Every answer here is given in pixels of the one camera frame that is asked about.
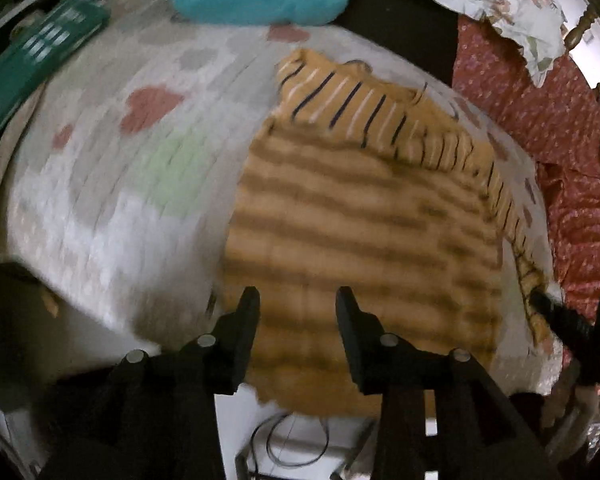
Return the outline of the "green tissue pack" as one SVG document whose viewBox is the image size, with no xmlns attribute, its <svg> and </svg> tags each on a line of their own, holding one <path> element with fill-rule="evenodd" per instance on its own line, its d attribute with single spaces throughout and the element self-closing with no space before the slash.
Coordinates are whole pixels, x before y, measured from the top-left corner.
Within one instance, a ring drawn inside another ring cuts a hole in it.
<svg viewBox="0 0 600 480">
<path fill-rule="evenodd" d="M 21 104 L 108 25 L 100 3 L 62 0 L 0 55 L 0 132 Z"/>
</svg>

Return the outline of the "white quilted heart blanket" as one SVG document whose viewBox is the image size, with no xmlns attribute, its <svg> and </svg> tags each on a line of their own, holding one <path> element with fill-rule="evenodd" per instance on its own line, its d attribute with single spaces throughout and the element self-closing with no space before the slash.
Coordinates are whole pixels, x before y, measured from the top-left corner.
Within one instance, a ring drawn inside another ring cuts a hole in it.
<svg viewBox="0 0 600 480">
<path fill-rule="evenodd" d="M 0 261 L 163 348 L 236 302 L 223 298 L 228 226 L 284 58 L 309 49 L 405 88 L 455 92 L 337 26 L 195 25 L 169 0 L 105 8 L 110 24 L 19 107 L 1 140 Z M 502 279 L 500 339 L 485 366 L 541 373 L 553 336 L 520 292 L 510 250 Z"/>
</svg>

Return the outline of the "red dotted bedsheet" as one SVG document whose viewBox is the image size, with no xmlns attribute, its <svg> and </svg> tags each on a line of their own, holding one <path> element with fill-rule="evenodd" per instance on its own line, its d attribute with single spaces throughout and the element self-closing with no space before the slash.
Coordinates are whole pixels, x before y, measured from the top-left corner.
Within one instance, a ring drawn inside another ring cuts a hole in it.
<svg viewBox="0 0 600 480">
<path fill-rule="evenodd" d="M 535 160 L 554 269 L 570 307 L 595 318 L 600 301 L 600 101 L 569 55 L 542 87 L 517 45 L 486 22 L 458 19 L 453 88 Z"/>
</svg>

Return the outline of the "yellow striped knit sweater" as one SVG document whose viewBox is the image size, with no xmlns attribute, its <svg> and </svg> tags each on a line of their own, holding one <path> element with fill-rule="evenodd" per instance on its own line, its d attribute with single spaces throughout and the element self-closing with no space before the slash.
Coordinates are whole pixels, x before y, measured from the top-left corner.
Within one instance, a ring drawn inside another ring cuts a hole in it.
<svg viewBox="0 0 600 480">
<path fill-rule="evenodd" d="M 553 277 L 529 157 L 449 89 L 405 88 L 362 62 L 298 49 L 250 144 L 222 262 L 223 298 L 258 289 L 247 372 L 260 400 L 306 415 L 372 416 L 338 332 L 348 286 L 416 348 L 496 355 L 502 255 L 528 295 Z"/>
</svg>

